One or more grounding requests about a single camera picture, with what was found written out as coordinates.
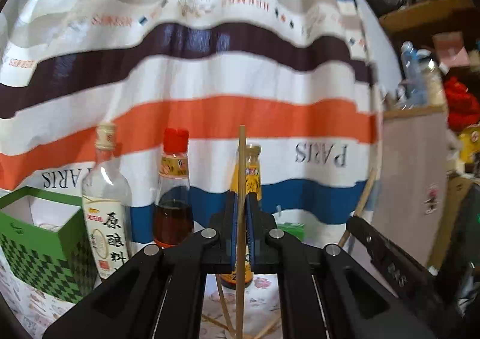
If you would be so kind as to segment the diagonal wooden chopstick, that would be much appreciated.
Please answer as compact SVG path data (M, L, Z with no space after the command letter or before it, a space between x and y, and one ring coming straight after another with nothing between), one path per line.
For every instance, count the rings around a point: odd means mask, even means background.
M222 324L221 322L219 322L219 321L217 321L217 320L215 320L215 319L213 319L213 318L211 318L211 317L209 317L209 316L207 316L207 315L202 314L201 316L202 316L202 320L208 321L209 323L214 324L214 325L216 325L216 326L219 327L219 328L226 329L227 331L232 332L233 334L235 334L235 330L234 330L234 329L231 329L231 330L230 330L227 325ZM251 335L244 335L243 338L245 338L245 339L253 339L253 337L252 337Z

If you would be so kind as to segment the red cap vinegar bottle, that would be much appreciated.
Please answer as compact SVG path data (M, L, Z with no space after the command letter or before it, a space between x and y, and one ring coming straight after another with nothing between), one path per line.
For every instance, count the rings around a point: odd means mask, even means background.
M157 245L169 248L193 233L194 218L190 203L189 131L167 128L163 136L153 238Z

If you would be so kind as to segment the green drink carton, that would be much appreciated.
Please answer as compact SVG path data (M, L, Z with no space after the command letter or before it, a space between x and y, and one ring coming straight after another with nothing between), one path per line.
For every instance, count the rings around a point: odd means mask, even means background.
M281 205L277 205L276 210L274 217L278 228L303 242L306 231L304 223L299 221L298 211L296 209L283 210Z

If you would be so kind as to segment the clear cooking wine bottle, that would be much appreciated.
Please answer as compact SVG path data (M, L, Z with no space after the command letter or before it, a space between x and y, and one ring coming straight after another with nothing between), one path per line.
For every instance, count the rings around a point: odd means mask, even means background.
M97 273L106 280L132 256L132 193L115 157L116 125L96 128L94 167L81 183L85 225Z

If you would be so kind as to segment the grey board panel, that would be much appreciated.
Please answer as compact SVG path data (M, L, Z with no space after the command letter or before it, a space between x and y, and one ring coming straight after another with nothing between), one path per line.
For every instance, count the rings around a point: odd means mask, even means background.
M447 190L442 107L385 112L383 159L372 226L422 265L433 248Z

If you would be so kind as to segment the green checkered box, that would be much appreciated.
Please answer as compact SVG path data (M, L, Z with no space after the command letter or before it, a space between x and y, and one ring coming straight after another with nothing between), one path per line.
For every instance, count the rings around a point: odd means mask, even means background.
M22 282L77 303L97 269L77 196L24 186L1 197L1 249Z

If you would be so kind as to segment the yellow label soy sauce bottle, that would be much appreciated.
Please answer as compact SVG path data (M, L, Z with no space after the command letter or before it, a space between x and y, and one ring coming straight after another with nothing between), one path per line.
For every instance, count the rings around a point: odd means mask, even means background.
M247 194L256 193L257 202L260 204L262 199L261 180L260 180L260 160L261 146L255 143L247 144L246 154L246 188ZM248 287L253 280L253 272L250 268L250 256L248 247L246 247L245 262L245 286ZM221 284L231 290L237 287L237 273L235 271L230 274L220 275Z

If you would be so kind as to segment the red plush item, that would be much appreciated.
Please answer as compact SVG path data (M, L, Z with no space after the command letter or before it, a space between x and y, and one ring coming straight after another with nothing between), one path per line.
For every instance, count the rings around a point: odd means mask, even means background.
M479 123L479 101L465 84L452 76L444 82L448 102L448 126L454 132Z

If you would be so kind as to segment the plastic water bottle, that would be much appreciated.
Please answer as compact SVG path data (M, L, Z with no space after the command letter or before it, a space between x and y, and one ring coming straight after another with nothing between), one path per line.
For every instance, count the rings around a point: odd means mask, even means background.
M400 59L405 74L405 88L409 100L415 106L426 106L428 95L425 80L422 76L417 52L410 41L403 43Z

